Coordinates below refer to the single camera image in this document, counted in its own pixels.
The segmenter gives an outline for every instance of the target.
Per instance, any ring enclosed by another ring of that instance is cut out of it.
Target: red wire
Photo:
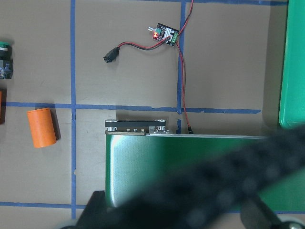
[[[187,111],[186,111],[186,107],[185,107],[185,82],[184,82],[184,60],[183,60],[183,55],[182,55],[182,52],[180,50],[180,47],[179,47],[179,43],[176,42],[177,44],[177,47],[178,47],[178,50],[179,50],[179,56],[180,56],[180,61],[181,61],[181,77],[182,77],[182,104],[183,104],[183,110],[184,110],[184,115],[185,115],[185,119],[186,119],[186,122],[187,122],[187,126],[190,127],[190,121],[189,121],[189,118],[187,116]]]
[[[187,19],[186,19],[185,22],[184,22],[183,27],[180,29],[180,32],[178,33],[178,35],[180,35],[180,34],[183,32],[183,30],[185,29],[186,24],[187,24],[188,21],[189,21],[188,18],[189,18],[189,16],[191,15],[191,12],[192,12],[192,10],[193,10],[193,3],[194,3],[194,0],[192,0],[192,2],[191,2],[191,7],[190,7],[189,14],[188,14],[188,16],[187,16]]]
[[[170,37],[170,36],[165,37],[163,40],[161,40],[161,41],[159,41],[158,43],[154,44],[153,46],[149,46],[149,47],[148,47],[148,46],[139,45],[139,44],[136,44],[136,43],[134,43],[134,42],[123,42],[123,43],[119,44],[118,47],[121,47],[122,45],[125,45],[125,44],[134,44],[134,45],[137,45],[137,46],[139,46],[139,47],[141,47],[141,48],[144,48],[144,49],[151,49],[151,48],[154,48],[154,47],[156,47],[157,45],[163,43],[164,40],[168,39],[169,37]]]

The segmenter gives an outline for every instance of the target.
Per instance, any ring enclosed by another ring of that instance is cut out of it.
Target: blue tape grid
[[[177,84],[177,107],[160,107],[153,108],[150,106],[122,106],[122,105],[93,105],[93,104],[76,104],[76,82],[75,82],[75,5],[76,0],[71,0],[71,104],[49,104],[49,103],[19,103],[4,102],[3,106],[8,107],[50,107],[71,109],[71,204],[47,204],[47,203],[14,203],[0,202],[0,206],[8,207],[29,207],[29,208],[68,208],[71,209],[72,219],[76,218],[76,209],[84,209],[85,205],[76,204],[76,109],[99,109],[99,110],[129,110],[129,111],[166,111],[166,112],[183,112],[181,108],[181,75],[178,73]],[[186,3],[191,0],[142,0],[142,1],[164,1],[164,2],[181,2],[181,21],[182,26],[185,20]],[[264,1],[264,0],[195,0],[196,3],[222,3],[222,4],[247,4],[262,6],[287,6],[287,1]],[[184,35],[180,36],[180,46],[183,52]],[[223,114],[258,114],[261,110],[256,109],[214,109],[214,108],[187,108],[190,113],[223,113]],[[181,120],[177,121],[178,132],[181,130]],[[305,211],[277,211],[278,214],[305,214]]]

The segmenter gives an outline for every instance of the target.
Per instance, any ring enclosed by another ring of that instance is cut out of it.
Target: green plastic bin
[[[305,124],[305,0],[291,0],[279,122],[283,128]]]

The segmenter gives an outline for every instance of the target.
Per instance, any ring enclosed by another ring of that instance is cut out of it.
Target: circuit board
[[[156,41],[162,41],[163,39],[170,36],[171,38],[167,42],[165,42],[165,44],[174,46],[175,42],[178,38],[178,34],[179,34],[179,30],[175,30],[171,27],[158,23],[157,28],[155,29],[152,38]]]

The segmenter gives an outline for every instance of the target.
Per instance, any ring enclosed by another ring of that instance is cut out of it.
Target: black connector
[[[104,56],[106,63],[111,63],[119,55],[120,47],[115,47]]]
[[[189,131],[189,135],[193,135],[194,134],[194,132],[192,131],[192,127],[191,126],[189,126],[187,128],[187,130]]]

